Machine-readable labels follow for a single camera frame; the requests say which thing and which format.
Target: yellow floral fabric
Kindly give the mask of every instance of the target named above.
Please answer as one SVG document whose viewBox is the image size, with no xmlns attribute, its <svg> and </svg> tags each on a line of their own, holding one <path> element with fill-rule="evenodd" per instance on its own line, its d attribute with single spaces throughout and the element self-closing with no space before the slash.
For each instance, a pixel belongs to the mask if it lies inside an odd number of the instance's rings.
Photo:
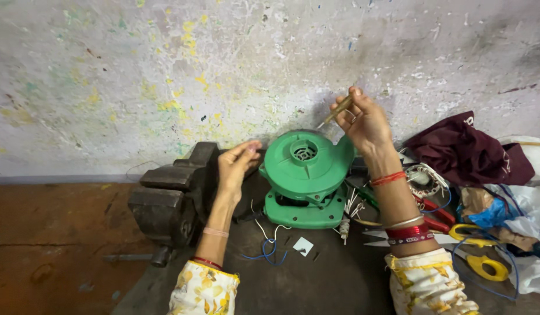
<svg viewBox="0 0 540 315">
<path fill-rule="evenodd" d="M 462 292 L 464 283 L 452 268 L 451 254 L 436 251 L 396 258 L 385 257 L 391 268 L 390 293 L 398 315 L 476 315 L 478 305 Z"/>
<path fill-rule="evenodd" d="M 188 261 L 171 293 L 168 315 L 233 315 L 239 283 L 237 275 Z"/>
</svg>

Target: small white card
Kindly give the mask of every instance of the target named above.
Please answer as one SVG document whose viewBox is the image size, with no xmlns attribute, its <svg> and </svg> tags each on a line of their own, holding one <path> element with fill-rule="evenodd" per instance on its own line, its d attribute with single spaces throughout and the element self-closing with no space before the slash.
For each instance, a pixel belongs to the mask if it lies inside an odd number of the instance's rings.
<svg viewBox="0 0 540 315">
<path fill-rule="evenodd" d="M 307 257 L 307 254 L 311 250 L 312 247 L 313 247 L 313 244 L 310 241 L 306 240 L 304 237 L 301 237 L 295 243 L 295 245 L 293 245 L 293 248 L 297 251 L 302 251 L 304 249 L 305 253 L 300 253 L 300 254 L 305 257 Z"/>
</svg>

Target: white wall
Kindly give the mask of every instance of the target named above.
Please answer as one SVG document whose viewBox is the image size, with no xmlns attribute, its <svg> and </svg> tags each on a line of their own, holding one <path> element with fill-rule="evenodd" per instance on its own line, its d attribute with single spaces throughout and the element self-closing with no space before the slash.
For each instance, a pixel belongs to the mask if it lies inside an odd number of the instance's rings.
<svg viewBox="0 0 540 315">
<path fill-rule="evenodd" d="M 0 0 L 0 182 L 268 143 L 354 82 L 397 143 L 470 109 L 540 137 L 540 1 Z"/>
</svg>

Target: blue wire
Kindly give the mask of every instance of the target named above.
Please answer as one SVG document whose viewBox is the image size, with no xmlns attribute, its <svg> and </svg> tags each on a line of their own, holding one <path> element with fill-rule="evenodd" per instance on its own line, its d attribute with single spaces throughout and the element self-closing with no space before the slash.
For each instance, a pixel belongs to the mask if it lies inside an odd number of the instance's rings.
<svg viewBox="0 0 540 315">
<path fill-rule="evenodd" d="M 431 213 L 431 212 L 435 212 L 435 211 L 437 211 L 437 210 L 439 210 L 439 209 L 442 209 L 442 208 L 445 208 L 446 206 L 448 206 L 448 204 L 451 203 L 451 200 L 452 200 L 452 194 L 451 194 L 451 190 L 447 190 L 447 191 L 448 191 L 448 201 L 447 201 L 447 203 L 446 203 L 444 206 L 439 207 L 439 208 L 434 209 L 434 210 L 429 210 L 429 211 L 420 210 L 420 212 L 429 214 L 429 213 Z"/>
<path fill-rule="evenodd" d="M 509 256 L 509 258 L 511 259 L 511 262 L 513 263 L 513 267 L 514 267 L 515 275 L 516 275 L 516 280 L 517 280 L 517 282 L 516 282 L 516 289 L 515 289 L 515 296 L 514 296 L 514 297 L 509 297 L 509 296 L 507 296 L 507 295 L 505 295 L 505 294 L 501 294 L 501 293 L 495 292 L 495 291 L 493 291 L 493 290 L 491 290 L 491 289 L 489 289 L 489 288 L 487 288 L 487 287 L 485 287 L 485 286 L 483 286 L 483 285 L 481 285 L 481 284 L 475 282 L 475 281 L 472 280 L 470 277 L 468 277 L 468 276 L 466 276 L 465 274 L 463 274 L 462 272 L 460 272 L 460 269 L 456 266 L 456 263 L 455 263 L 455 251 L 456 251 L 456 249 L 458 249 L 458 247 L 460 247 L 460 245 L 462 245 L 467 239 L 469 239 L 469 238 L 472 237 L 472 236 L 473 236 L 473 234 L 468 235 L 465 239 L 463 239 L 462 241 L 460 241 L 460 243 L 456 244 L 454 250 L 452 251 L 452 255 L 451 255 L 451 256 L 452 256 L 452 261 L 453 261 L 452 264 L 453 264 L 453 266 L 455 267 L 456 271 L 457 271 L 462 277 L 468 279 L 468 281 L 470 281 L 471 283 L 473 283 L 473 284 L 479 286 L 479 287 L 482 288 L 483 290 L 486 290 L 486 291 L 488 291 L 488 292 L 491 292 L 491 293 L 493 293 L 493 294 L 495 294 L 495 295 L 498 295 L 498 296 L 500 296 L 500 297 L 507 298 L 507 299 L 509 299 L 509 300 L 511 300 L 511 301 L 516 301 L 517 298 L 518 298 L 518 286 L 519 286 L 519 282 L 518 282 L 518 269 L 517 269 L 517 264 L 515 263 L 515 260 L 514 260 L 514 256 L 513 256 L 511 253 L 509 253 L 509 251 L 507 251 L 507 249 L 506 249 L 505 247 L 503 247 L 503 246 L 501 245 L 501 243 L 499 243 L 499 242 L 498 242 L 495 238 L 493 238 L 491 235 L 489 235 L 489 234 L 487 234 L 487 233 L 484 233 L 484 234 L 483 234 L 484 237 L 486 237 L 486 238 L 488 238 L 488 239 L 491 239 L 491 240 L 495 240 L 495 241 L 497 242 L 497 245 L 499 246 L 499 248 L 501 248 L 502 250 L 505 251 L 505 254 L 507 254 L 507 255 Z"/>
<path fill-rule="evenodd" d="M 269 242 L 269 241 L 271 241 L 271 240 L 274 241 L 274 249 L 272 249 L 272 252 L 271 252 L 270 254 L 266 254 L 266 243 Z M 280 261 L 280 263 L 273 263 L 273 262 L 270 261 L 270 259 L 268 259 L 268 256 L 272 255 L 272 254 L 275 252 L 276 247 L 277 247 L 276 241 L 275 241 L 273 238 L 269 238 L 269 239 L 267 239 L 267 240 L 264 242 L 264 245 L 262 245 L 262 253 L 263 253 L 262 255 L 256 256 L 256 257 L 249 257 L 249 256 L 246 256 L 246 255 L 242 254 L 242 256 L 245 257 L 245 258 L 247 258 L 247 259 L 259 259 L 259 258 L 264 257 L 264 258 L 266 258 L 266 260 L 267 260 L 269 263 L 271 263 L 272 265 L 274 265 L 274 266 L 279 266 L 279 265 L 281 265 L 281 264 L 283 263 L 283 261 L 286 259 L 287 251 L 286 251 L 285 254 L 283 254 L 283 258 L 282 258 L 282 261 Z"/>
</svg>

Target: yellow scissors handle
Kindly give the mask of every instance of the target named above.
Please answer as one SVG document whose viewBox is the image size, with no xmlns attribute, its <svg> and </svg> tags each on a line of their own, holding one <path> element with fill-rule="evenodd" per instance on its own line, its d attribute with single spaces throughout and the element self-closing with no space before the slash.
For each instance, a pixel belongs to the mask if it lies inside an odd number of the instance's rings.
<svg viewBox="0 0 540 315">
<path fill-rule="evenodd" d="M 457 229 L 462 229 L 462 228 L 477 229 L 477 230 L 480 229 L 480 227 L 475 224 L 455 224 L 452 226 L 451 230 L 448 232 L 448 235 L 452 236 L 456 240 L 463 240 L 466 238 L 466 236 L 456 232 Z M 474 244 L 482 248 L 484 246 L 495 246 L 497 245 L 497 242 L 494 240 L 488 240 L 488 239 L 469 238 L 466 240 L 466 244 Z"/>
<path fill-rule="evenodd" d="M 505 281 L 509 277 L 509 270 L 504 266 L 504 264 L 494 261 L 487 256 L 474 256 L 468 254 L 466 256 L 466 261 L 472 269 L 484 279 L 491 281 Z M 495 270 L 495 275 L 490 275 L 485 270 L 483 270 L 483 264 L 493 267 Z"/>
</svg>

